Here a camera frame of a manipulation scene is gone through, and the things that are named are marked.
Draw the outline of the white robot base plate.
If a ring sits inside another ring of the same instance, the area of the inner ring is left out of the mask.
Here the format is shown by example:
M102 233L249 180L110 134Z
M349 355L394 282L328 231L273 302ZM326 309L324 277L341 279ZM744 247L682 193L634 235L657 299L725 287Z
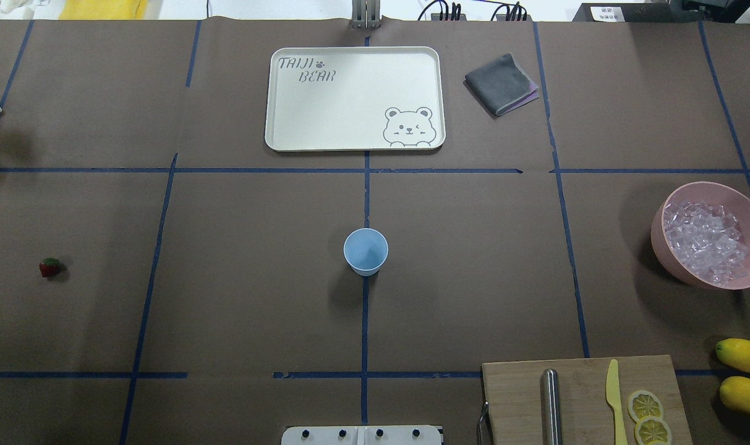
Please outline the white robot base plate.
M352 425L289 427L281 444L443 444L443 428L433 425Z

